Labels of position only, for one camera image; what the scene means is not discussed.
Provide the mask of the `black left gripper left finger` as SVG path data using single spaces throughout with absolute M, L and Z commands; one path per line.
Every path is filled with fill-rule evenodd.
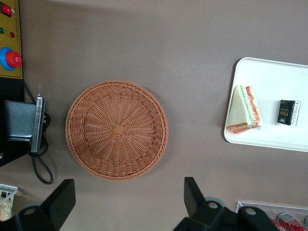
M 40 205 L 24 208 L 15 216 L 18 231 L 58 231 L 76 204 L 75 181 L 65 179 Z

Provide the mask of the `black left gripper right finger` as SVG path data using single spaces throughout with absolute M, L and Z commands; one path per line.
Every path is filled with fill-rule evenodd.
M 277 227 L 266 213 L 244 206 L 237 213 L 220 202 L 206 199 L 193 177 L 184 178 L 184 204 L 188 213 L 176 231 L 275 231 Z

